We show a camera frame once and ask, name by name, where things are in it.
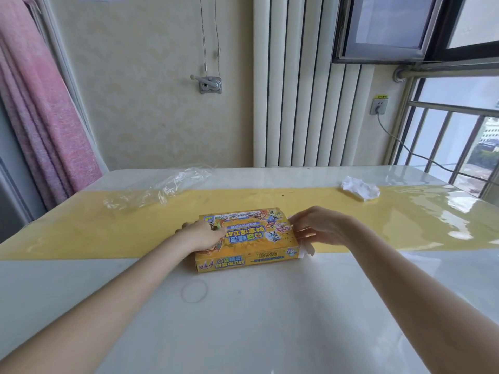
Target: pink curtain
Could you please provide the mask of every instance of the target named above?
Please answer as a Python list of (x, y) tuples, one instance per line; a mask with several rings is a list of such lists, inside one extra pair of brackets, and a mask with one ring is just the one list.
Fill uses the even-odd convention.
[(0, 97), (48, 209), (102, 176), (66, 85), (23, 0), (0, 0)]

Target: radiator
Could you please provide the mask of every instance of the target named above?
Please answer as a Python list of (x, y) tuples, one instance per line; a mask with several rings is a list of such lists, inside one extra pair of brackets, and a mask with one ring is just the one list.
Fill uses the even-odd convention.
[(339, 0), (254, 0), (253, 165), (352, 165), (373, 65), (331, 64)]

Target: crumpled paper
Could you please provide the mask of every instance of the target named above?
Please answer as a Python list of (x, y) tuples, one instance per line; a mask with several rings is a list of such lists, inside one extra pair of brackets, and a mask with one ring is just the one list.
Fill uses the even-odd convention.
[(365, 183), (359, 178), (353, 178), (350, 176), (347, 176), (341, 183), (341, 188), (345, 191), (353, 193), (363, 201), (378, 198), (380, 194), (379, 188), (376, 185)]

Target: wire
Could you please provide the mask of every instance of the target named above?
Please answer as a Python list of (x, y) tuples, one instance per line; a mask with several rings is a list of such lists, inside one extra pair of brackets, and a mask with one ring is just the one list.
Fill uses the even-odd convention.
[(220, 74), (220, 41), (218, 38), (218, 22), (216, 20), (216, 0), (215, 0), (215, 30), (216, 30), (216, 45), (218, 46), (218, 49), (216, 50), (216, 57), (217, 57), (217, 66), (218, 66), (218, 72), (219, 72), (219, 77), (221, 77)]
[[(416, 157), (420, 157), (420, 158), (423, 158), (425, 160), (428, 160), (430, 163), (432, 164), (435, 164), (437, 166), (439, 166), (440, 168), (442, 168), (443, 170), (446, 170), (447, 172), (454, 172), (452, 169), (447, 169), (445, 168), (443, 165), (440, 165), (439, 163), (431, 160), (430, 158), (427, 158), (427, 157), (424, 157), (424, 156), (421, 156), (421, 155), (418, 155), (417, 153), (414, 153), (413, 151), (411, 151), (409, 148), (407, 148), (407, 146), (402, 142), (402, 140), (400, 140), (399, 138), (397, 138), (396, 136), (390, 134), (388, 131), (386, 131), (386, 129), (383, 127), (383, 125), (381, 124), (381, 120), (379, 119), (379, 112), (378, 112), (378, 108), (376, 108), (376, 116), (378, 117), (378, 123), (379, 125), (381, 126), (381, 128), (383, 129), (384, 132), (386, 132), (388, 135), (390, 135), (392, 138), (394, 138), (396, 141), (398, 141), (402, 147), (404, 147), (406, 150), (408, 150), (408, 152), (412, 155), (412, 156), (416, 156)], [(480, 177), (476, 177), (476, 176), (472, 176), (472, 175), (467, 175), (466, 173), (462, 173), (462, 172), (458, 172), (459, 175), (461, 176), (465, 176), (465, 177), (469, 177), (469, 178), (474, 178), (474, 179), (477, 179), (477, 180), (480, 180), (480, 181), (484, 181), (485, 183), (491, 183), (493, 185), (496, 185), (496, 186), (499, 186), (499, 183), (496, 183), (496, 182), (493, 182), (493, 181), (490, 181), (489, 179), (485, 179), (485, 178), (480, 178)]]
[(201, 5), (201, 28), (203, 29), (203, 49), (205, 51), (205, 74), (208, 76), (208, 63), (206, 62), (206, 42), (205, 42), (205, 23), (203, 21), (203, 3), (199, 0), (199, 5)]

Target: forearm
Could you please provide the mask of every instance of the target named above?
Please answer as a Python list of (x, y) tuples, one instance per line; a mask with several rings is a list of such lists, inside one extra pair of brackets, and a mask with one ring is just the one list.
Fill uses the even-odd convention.
[(93, 372), (154, 289), (186, 256), (177, 235), (45, 327), (0, 362), (2, 373)]
[(432, 373), (497, 372), (499, 328), (391, 248), (346, 218), (345, 241)]

